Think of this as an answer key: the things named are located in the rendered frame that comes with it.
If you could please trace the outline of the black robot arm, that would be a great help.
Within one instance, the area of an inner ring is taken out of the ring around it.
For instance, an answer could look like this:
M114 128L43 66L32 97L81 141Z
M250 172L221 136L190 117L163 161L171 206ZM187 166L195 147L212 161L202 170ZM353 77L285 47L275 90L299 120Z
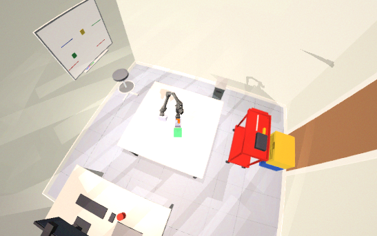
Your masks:
M176 110L182 115L184 113L184 109L183 109L183 102L179 100L179 98L176 96L175 92L171 92L171 91L166 91L165 92L165 101L163 103L163 105L161 106L161 109L159 110L159 116L164 116L164 112L167 110L166 108L166 105L167 105L167 102L168 102L168 99L170 96L173 96L173 98L175 99L176 101ZM180 107L181 106L181 107Z

